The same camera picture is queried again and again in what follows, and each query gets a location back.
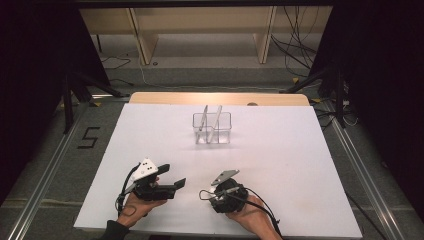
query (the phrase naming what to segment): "hand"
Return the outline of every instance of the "hand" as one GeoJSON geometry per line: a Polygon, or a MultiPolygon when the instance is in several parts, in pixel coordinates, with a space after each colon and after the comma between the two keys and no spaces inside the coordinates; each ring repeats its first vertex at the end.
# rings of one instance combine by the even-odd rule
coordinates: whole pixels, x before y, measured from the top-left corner
{"type": "MultiPolygon", "coordinates": [[[[248,201],[264,206],[263,202],[252,195],[247,198],[248,201]]],[[[282,238],[274,230],[268,215],[261,209],[245,204],[240,212],[226,213],[229,219],[238,222],[247,231],[256,234],[261,239],[281,240],[282,238]]]]}
{"type": "Polygon", "coordinates": [[[119,215],[117,222],[130,228],[134,226],[138,220],[146,216],[153,208],[163,205],[167,200],[160,201],[144,201],[139,199],[133,192],[128,196],[124,209],[119,215]]]}

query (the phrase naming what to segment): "white table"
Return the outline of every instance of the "white table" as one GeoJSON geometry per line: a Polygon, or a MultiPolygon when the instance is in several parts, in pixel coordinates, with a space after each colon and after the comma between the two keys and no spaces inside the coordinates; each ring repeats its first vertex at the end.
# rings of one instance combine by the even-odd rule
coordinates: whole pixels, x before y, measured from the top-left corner
{"type": "Polygon", "coordinates": [[[161,184],[187,182],[132,230],[252,236],[198,197],[221,171],[239,169],[234,179],[268,203],[283,236],[362,237],[312,107],[224,106],[232,114],[231,143],[196,145],[192,114],[203,107],[127,104],[74,226],[104,229],[116,219],[114,202],[126,175],[149,157],[157,166],[171,164],[161,184]]]}

